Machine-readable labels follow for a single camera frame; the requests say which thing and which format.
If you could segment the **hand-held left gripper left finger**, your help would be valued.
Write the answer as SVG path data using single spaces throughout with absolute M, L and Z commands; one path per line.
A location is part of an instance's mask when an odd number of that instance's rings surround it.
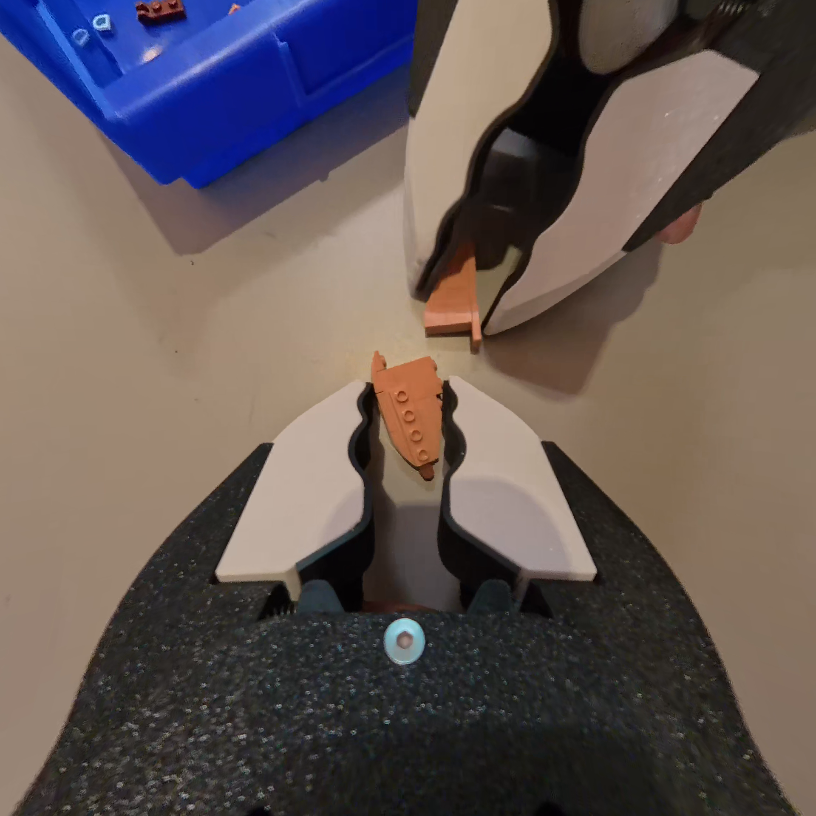
M 298 600 L 324 580 L 361 600 L 374 556 L 371 459 L 374 391 L 352 381 L 274 440 L 215 569 L 218 581 L 281 582 Z

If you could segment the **blue plastic bin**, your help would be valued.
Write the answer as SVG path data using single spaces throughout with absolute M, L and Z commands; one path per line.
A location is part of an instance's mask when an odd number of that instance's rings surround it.
M 2 35 L 159 184 L 201 189 L 411 59 L 416 1 L 3 1 Z M 228 15 L 230 5 L 242 8 Z M 91 24 L 111 15 L 113 33 Z M 84 48 L 71 38 L 85 28 Z M 161 55 L 143 64 L 142 53 Z

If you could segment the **orange brick ship hull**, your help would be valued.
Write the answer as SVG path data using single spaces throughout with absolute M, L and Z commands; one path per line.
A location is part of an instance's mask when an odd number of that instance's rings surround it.
M 440 458 L 443 381 L 429 357 L 389 368 L 374 352 L 371 381 L 394 448 L 429 482 Z

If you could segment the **person's right hand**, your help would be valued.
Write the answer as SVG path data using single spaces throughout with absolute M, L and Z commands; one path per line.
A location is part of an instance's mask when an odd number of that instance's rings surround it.
M 663 244 L 669 246 L 674 246 L 687 240 L 694 231 L 699 221 L 702 208 L 703 208 L 702 202 L 695 205 L 694 207 L 689 209 L 686 213 L 684 213 L 682 216 L 678 217 L 676 220 L 674 220 L 672 223 L 668 224 L 668 226 L 662 229 L 657 234 L 657 238 Z

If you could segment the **orange brick wedge plate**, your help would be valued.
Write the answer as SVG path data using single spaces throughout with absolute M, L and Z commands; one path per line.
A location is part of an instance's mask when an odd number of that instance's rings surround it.
M 482 322 L 476 298 L 475 246 L 465 242 L 427 300 L 423 314 L 427 337 L 468 334 L 471 352 L 482 345 Z

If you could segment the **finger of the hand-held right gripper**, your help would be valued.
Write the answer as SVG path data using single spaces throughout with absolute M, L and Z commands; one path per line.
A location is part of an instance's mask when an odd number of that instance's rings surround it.
M 586 140 L 575 194 L 537 237 L 483 333 L 536 317 L 623 258 L 629 239 L 759 76 L 704 50 L 617 87 Z
M 430 291 L 476 168 L 532 92 L 551 46 L 549 2 L 419 2 L 405 153 L 405 261 L 414 297 Z

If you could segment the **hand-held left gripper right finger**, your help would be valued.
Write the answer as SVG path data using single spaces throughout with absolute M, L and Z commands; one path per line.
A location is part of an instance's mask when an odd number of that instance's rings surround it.
M 544 444 L 524 420 L 452 376 L 443 387 L 442 433 L 438 552 L 466 592 L 491 579 L 522 595 L 531 580 L 596 578 Z

